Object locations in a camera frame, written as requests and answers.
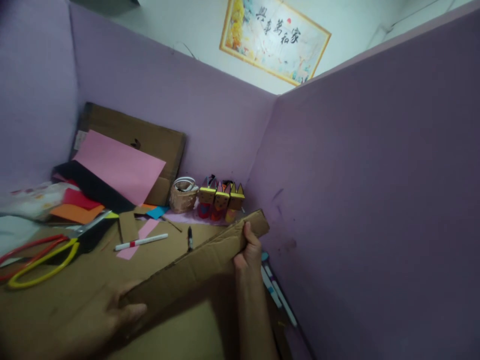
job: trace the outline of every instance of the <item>orange paper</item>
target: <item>orange paper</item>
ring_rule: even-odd
[[[53,208],[50,214],[85,225],[92,222],[103,209],[105,209],[103,205],[94,207],[92,210],[85,210],[76,205],[62,204]]]

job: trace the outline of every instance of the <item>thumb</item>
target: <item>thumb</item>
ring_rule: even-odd
[[[243,234],[245,235],[249,244],[252,244],[255,247],[261,246],[260,240],[252,232],[252,224],[250,221],[247,221],[243,226]]]
[[[145,304],[127,305],[119,309],[117,313],[117,328],[119,329],[133,324],[146,312],[147,305]]]

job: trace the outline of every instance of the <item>black marker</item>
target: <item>black marker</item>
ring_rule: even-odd
[[[192,227],[188,227],[188,251],[191,252],[194,249],[194,239],[192,237]]]

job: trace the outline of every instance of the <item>red scissor handle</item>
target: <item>red scissor handle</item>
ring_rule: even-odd
[[[32,241],[32,242],[29,242],[29,243],[26,243],[25,245],[23,246],[20,246],[20,247],[17,247],[16,249],[10,251],[10,252],[7,252],[5,255],[3,255],[2,257],[0,257],[0,265],[7,259],[11,258],[13,255],[21,252],[22,250],[25,250],[25,249],[30,249],[30,248],[33,248],[35,246],[38,246],[38,245],[41,245],[41,244],[45,244],[45,243],[50,243],[52,242],[49,246],[47,246],[45,249],[43,249],[42,251],[40,251],[37,255],[35,255],[34,257],[32,257],[29,261],[27,261],[25,264],[22,265],[22,267],[20,267],[18,270],[12,272],[12,273],[9,273],[7,275],[4,275],[4,276],[0,276],[0,282],[3,282],[5,280],[8,280],[10,279],[13,275],[15,275],[16,273],[18,273],[20,270],[26,268],[28,265],[30,265],[31,263],[37,261],[38,259],[40,258],[43,258],[46,254],[48,254],[53,248],[55,248],[58,244],[64,242],[64,241],[67,241],[69,240],[68,237],[66,237],[65,235],[63,234],[60,234],[60,235],[54,235],[54,236],[50,236],[50,237],[46,237],[46,238],[43,238],[43,239],[40,239],[40,240],[36,240],[36,241]]]

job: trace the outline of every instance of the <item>paper doll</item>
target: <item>paper doll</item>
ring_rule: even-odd
[[[237,216],[237,211],[242,210],[242,205],[245,200],[244,188],[242,184],[235,189],[235,184],[231,185],[230,189],[230,202],[228,203],[228,209],[226,210],[225,221],[227,223],[233,223]]]
[[[198,216],[202,219],[206,219],[210,215],[210,208],[215,200],[215,192],[217,191],[217,183],[215,177],[207,176],[198,191]]]
[[[211,219],[213,221],[219,221],[225,216],[225,210],[229,205],[230,199],[230,184],[225,188],[222,187],[222,183],[218,183],[218,188],[215,193],[215,200],[211,209]]]

